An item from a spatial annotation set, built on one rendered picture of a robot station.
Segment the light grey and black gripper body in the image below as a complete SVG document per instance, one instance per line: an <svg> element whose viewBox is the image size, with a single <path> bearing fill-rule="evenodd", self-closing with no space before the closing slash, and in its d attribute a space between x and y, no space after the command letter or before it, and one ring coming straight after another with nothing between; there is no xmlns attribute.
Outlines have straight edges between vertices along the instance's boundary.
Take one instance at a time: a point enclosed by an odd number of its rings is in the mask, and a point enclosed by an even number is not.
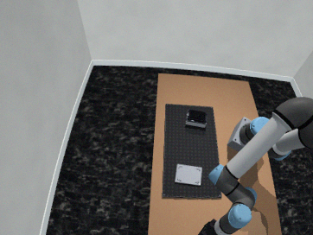
<svg viewBox="0 0 313 235"><path fill-rule="evenodd" d="M204 225L204 227L201 229L201 231L199 232L198 235L218 235L216 232L215 232L215 229L214 229L214 224L217 220L213 219L211 221L208 221L209 223L206 223ZM211 223L210 223L211 222ZM209 226L208 226L209 225ZM210 229L211 228L211 229ZM209 230L210 229L210 230Z"/></svg>

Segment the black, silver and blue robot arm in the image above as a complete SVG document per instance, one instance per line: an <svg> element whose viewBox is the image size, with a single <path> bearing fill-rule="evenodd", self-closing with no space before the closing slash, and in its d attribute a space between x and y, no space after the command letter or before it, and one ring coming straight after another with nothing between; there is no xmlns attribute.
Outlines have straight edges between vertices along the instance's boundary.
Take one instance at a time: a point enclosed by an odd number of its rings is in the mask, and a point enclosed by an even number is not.
<svg viewBox="0 0 313 235"><path fill-rule="evenodd" d="M240 141L245 147L229 163L219 164L208 176L233 203L232 209L214 224L218 235L231 235L251 221L257 193L250 187L243 187L238 179L266 152L281 161L294 149L313 149L313 99L289 99L273 111L270 120L257 117L242 128ZM289 130L292 131L286 133Z"/></svg>

